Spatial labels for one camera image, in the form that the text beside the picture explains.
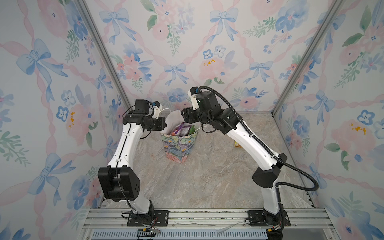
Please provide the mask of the floral paper gift bag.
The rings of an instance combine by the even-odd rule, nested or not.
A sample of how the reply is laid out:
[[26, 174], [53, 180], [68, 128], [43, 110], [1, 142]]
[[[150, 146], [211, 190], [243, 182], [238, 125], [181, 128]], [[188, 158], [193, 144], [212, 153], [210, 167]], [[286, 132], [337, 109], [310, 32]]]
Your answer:
[[[180, 110], [170, 112], [166, 117], [166, 123], [167, 127], [160, 131], [166, 157], [176, 163], [183, 164], [195, 145], [199, 128], [196, 124], [185, 123]], [[195, 133], [185, 137], [171, 136], [170, 132], [180, 123], [185, 123], [184, 126], [194, 125]]]

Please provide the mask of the purple snack packet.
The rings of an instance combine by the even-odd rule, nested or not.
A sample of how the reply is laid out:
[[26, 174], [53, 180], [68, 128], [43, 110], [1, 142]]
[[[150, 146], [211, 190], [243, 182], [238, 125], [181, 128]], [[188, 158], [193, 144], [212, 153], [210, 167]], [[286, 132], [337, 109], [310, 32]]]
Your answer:
[[181, 129], [181, 134], [180, 134], [180, 136], [181, 136], [181, 137], [189, 136], [189, 135], [194, 134], [195, 131], [196, 131], [196, 128], [195, 128], [194, 125], [191, 125], [191, 126], [183, 126], [183, 128]]

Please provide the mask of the magenta Fox's candy packet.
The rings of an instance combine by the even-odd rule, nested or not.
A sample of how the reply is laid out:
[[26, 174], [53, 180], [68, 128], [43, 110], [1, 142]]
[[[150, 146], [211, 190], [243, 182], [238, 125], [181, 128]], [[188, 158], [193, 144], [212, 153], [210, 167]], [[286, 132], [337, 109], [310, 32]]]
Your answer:
[[170, 135], [171, 136], [181, 136], [182, 133], [183, 133], [183, 129], [185, 128], [184, 127], [185, 123], [180, 123], [178, 124], [171, 132], [170, 132]]

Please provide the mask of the yellow snack packet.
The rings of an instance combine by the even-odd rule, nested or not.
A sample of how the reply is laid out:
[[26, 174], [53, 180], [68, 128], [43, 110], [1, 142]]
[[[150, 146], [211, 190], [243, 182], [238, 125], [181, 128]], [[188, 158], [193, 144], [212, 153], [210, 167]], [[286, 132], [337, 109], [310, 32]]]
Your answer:
[[241, 147], [242, 147], [242, 146], [241, 146], [239, 143], [237, 143], [237, 142], [235, 142], [234, 146], [235, 146], [235, 148], [241, 148]]

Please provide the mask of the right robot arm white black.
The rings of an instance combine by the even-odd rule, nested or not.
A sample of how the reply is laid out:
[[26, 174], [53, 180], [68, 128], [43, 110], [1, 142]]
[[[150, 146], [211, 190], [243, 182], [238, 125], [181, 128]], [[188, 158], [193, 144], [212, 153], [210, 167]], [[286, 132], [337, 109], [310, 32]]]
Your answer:
[[279, 163], [280, 156], [255, 135], [222, 95], [193, 87], [188, 96], [192, 106], [182, 110], [185, 122], [210, 125], [215, 131], [222, 132], [246, 150], [258, 164], [252, 179], [261, 188], [263, 196], [264, 206], [259, 222], [267, 226], [281, 225], [285, 218], [276, 188], [283, 166]]

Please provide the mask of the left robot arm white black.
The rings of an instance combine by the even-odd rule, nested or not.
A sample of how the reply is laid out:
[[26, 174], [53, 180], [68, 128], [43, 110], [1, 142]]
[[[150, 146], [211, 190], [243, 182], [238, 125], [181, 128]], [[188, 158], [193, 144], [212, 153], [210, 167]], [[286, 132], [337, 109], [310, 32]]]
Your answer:
[[166, 128], [166, 119], [160, 117], [162, 109], [159, 102], [136, 100], [135, 105], [123, 113], [123, 131], [112, 159], [98, 171], [104, 197], [114, 202], [128, 202], [137, 215], [149, 214], [153, 204], [140, 193], [141, 182], [133, 170], [134, 157], [144, 131], [152, 133]]

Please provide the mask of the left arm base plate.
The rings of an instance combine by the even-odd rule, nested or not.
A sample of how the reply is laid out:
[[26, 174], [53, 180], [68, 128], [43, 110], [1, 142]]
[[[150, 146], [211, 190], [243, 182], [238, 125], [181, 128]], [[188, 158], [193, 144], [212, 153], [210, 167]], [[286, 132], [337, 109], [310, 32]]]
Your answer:
[[147, 214], [138, 215], [132, 211], [127, 217], [128, 227], [167, 227], [169, 222], [169, 211], [150, 210]]

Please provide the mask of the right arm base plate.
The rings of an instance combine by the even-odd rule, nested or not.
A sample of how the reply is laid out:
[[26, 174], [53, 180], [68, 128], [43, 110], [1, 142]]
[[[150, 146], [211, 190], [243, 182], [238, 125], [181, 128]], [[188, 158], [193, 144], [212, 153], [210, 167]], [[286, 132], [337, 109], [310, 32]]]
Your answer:
[[247, 211], [246, 223], [252, 227], [276, 227], [282, 223], [282, 215], [279, 212], [276, 215], [270, 214], [264, 210]]

